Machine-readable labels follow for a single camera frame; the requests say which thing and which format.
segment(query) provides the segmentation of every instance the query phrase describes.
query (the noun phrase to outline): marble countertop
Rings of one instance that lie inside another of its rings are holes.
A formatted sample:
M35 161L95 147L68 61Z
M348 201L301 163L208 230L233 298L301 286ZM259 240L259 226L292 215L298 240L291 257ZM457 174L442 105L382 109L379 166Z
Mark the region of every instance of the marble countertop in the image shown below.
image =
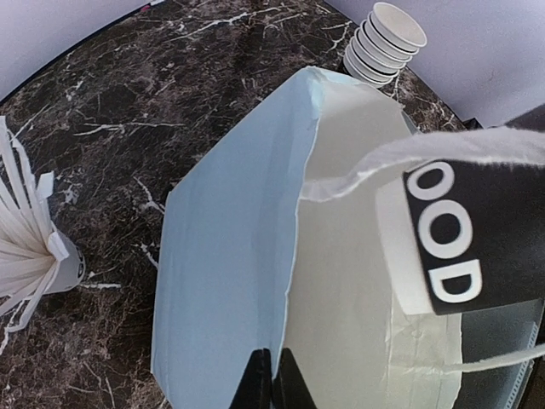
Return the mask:
M313 0L169 0L63 56L0 106L87 257L77 289L0 331L0 409L152 408L154 288L172 187L299 68L338 67L354 25ZM423 131L462 130L411 71L384 92ZM9 315L4 317L6 324Z

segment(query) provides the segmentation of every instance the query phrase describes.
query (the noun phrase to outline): paper bag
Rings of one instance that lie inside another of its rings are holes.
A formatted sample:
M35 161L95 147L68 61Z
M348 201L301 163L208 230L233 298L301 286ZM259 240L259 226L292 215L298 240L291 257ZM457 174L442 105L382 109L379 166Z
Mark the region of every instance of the paper bag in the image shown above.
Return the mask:
M174 409L235 405L258 355L270 356L271 373L255 367L278 409L294 407L281 356L302 380L300 408L452 407L472 370L460 315L404 316L375 217L377 188L445 153L437 136L409 136L397 102L308 67L172 191L152 372ZM261 398L255 407L268 407Z

